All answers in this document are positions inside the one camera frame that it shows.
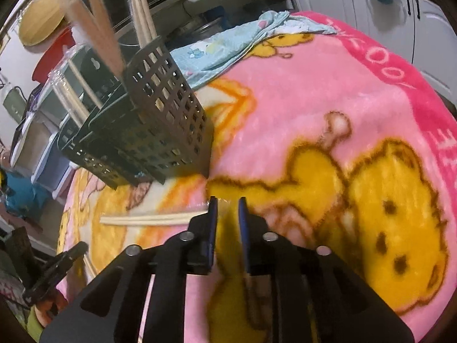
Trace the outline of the green plastic drawer tower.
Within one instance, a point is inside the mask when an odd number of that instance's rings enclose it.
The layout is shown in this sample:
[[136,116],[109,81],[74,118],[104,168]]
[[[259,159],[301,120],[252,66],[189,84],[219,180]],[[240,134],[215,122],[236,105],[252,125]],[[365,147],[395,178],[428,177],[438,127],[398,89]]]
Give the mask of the green plastic drawer tower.
[[55,95],[50,80],[46,82],[39,96],[36,115],[43,118],[43,124],[51,134],[31,180],[50,191],[54,200],[63,201],[63,194],[69,185],[74,168],[57,147],[57,139],[63,122],[70,117]]

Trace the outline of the round bamboo mat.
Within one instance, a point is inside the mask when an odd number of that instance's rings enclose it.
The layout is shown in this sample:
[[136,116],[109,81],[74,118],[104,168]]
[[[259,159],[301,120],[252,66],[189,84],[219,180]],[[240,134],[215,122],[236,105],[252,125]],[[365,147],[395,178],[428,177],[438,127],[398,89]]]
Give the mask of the round bamboo mat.
[[19,14],[18,37],[24,47],[45,41],[62,23],[64,13],[59,0],[30,0]]

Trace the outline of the dark green utensil caddy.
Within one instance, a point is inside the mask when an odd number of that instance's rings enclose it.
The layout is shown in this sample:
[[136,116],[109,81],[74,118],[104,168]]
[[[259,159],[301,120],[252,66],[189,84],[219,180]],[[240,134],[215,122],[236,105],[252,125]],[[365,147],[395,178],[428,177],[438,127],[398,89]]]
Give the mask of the dark green utensil caddy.
[[63,124],[63,155],[112,189],[172,177],[209,175],[214,127],[157,37],[139,50],[124,82],[83,125]]

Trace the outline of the beige plastic drawer tower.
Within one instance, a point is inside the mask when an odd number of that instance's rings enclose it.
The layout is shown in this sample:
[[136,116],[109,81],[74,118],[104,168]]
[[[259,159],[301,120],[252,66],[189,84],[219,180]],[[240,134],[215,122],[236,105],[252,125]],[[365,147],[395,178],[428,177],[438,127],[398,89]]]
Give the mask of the beige plastic drawer tower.
[[12,147],[10,164],[14,169],[31,175],[36,169],[49,139],[53,134],[48,119],[40,111],[29,113],[19,127],[19,138]]

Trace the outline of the pink cartoon blanket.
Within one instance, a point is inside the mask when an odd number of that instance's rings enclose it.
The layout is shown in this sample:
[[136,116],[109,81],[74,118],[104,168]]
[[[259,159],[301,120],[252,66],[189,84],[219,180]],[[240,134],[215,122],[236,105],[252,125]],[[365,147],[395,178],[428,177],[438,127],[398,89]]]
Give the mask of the pink cartoon blanket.
[[106,214],[194,210],[215,196],[210,276],[187,281],[187,342],[267,342],[267,289],[242,264],[238,199],[297,246],[325,245],[395,310],[416,340],[456,290],[456,120],[420,72],[369,36],[318,13],[336,34],[258,44],[197,92],[215,127],[209,178],[112,190],[76,172],[57,248],[89,245],[100,272],[126,246],[158,246],[172,225],[110,226]]

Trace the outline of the light blue patterned cloth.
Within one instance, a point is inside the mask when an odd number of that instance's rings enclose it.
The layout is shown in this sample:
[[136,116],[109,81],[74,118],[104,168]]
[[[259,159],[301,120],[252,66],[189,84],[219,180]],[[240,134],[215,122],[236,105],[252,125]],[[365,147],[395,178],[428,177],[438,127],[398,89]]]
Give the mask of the light blue patterned cloth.
[[171,51],[192,89],[198,89],[240,61],[256,45],[281,35],[336,34],[335,28],[288,11],[267,11],[255,21],[235,26]]

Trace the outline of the red plastic basin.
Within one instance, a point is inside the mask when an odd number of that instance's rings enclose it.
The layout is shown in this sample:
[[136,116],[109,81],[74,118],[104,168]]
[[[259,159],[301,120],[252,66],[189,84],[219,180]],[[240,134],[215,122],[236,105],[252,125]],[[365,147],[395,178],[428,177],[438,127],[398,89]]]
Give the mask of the red plastic basin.
[[72,34],[72,29],[67,27],[62,33],[53,41],[50,47],[39,59],[33,73],[32,80],[40,84],[45,84],[48,75],[52,69],[63,58],[63,48],[71,48],[75,45],[75,40]]

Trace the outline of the white kitchen cabinets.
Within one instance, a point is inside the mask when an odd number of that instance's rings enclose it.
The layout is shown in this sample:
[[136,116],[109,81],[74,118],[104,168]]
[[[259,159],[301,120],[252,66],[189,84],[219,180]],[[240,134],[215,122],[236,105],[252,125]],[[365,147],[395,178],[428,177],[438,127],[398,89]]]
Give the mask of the white kitchen cabinets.
[[456,32],[431,0],[295,0],[301,11],[338,19],[412,63],[443,98],[456,102]]

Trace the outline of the wrapped chopsticks in right slot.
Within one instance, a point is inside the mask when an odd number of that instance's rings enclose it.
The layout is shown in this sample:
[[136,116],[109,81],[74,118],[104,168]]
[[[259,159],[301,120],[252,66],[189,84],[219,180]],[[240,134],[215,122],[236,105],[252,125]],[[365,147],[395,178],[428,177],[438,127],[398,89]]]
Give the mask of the wrapped chopsticks in right slot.
[[149,11],[149,3],[147,0],[126,0],[126,3],[139,47],[142,49],[159,37]]

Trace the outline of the chopsticks pack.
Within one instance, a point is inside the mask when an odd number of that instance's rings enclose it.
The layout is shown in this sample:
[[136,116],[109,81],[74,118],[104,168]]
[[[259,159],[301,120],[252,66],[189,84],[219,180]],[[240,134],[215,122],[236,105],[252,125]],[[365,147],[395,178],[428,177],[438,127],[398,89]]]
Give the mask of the chopsticks pack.
[[59,0],[66,17],[82,30],[91,47],[118,80],[122,80],[125,60],[119,48],[108,10],[103,0]]
[[181,212],[169,214],[143,214],[136,216],[102,216],[103,225],[116,226],[174,226],[188,225],[193,217],[206,214],[206,212]]

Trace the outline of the wrapped chopsticks in middle slot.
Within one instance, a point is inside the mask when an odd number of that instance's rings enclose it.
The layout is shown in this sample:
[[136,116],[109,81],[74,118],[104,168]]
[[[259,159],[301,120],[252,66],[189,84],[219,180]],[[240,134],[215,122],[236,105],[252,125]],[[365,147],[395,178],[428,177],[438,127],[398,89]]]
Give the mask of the wrapped chopsticks in middle slot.
[[79,69],[76,67],[73,61],[73,57],[79,53],[85,46],[77,44],[71,48],[63,47],[66,51],[64,53],[64,58],[68,64],[68,67],[71,69],[71,71],[74,73],[74,76],[76,79],[80,82],[82,88],[84,89],[85,93],[90,97],[90,100],[95,104],[95,106],[98,109],[102,108],[102,103],[98,96],[95,94],[95,92],[91,89],[89,84],[86,82],[84,77],[82,76],[82,73],[79,71]]

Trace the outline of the wrapped chopsticks in left slot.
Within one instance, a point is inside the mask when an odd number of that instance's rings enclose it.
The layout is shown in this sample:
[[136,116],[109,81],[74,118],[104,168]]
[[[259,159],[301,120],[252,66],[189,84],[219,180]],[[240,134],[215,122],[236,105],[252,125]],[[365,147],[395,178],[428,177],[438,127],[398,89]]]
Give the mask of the wrapped chopsticks in left slot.
[[53,72],[50,77],[50,83],[68,115],[71,116],[78,128],[82,127],[89,117],[89,111],[85,108],[66,77],[59,72]]

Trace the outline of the wrapped chopsticks in slot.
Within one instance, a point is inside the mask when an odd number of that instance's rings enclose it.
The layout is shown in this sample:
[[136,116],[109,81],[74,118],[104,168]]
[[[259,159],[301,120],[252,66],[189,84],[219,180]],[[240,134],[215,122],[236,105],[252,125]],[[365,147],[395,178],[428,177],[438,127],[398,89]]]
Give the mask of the wrapped chopsticks in slot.
[[126,3],[139,47],[142,49],[159,37],[149,11],[149,3],[147,0],[126,0]]
[[78,128],[82,127],[89,117],[89,111],[85,108],[66,77],[59,72],[53,72],[50,77],[50,83],[68,115],[71,116]]
[[79,53],[85,46],[77,44],[71,48],[63,47],[66,51],[64,53],[64,58],[68,64],[68,67],[71,69],[71,71],[74,73],[74,76],[76,79],[80,82],[82,88],[84,89],[85,93],[90,97],[90,100],[95,104],[95,106],[98,109],[102,108],[102,103],[98,96],[95,94],[95,92],[91,89],[89,84],[86,82],[84,77],[82,76],[82,73],[79,71],[79,69],[76,67],[73,61],[73,57]]

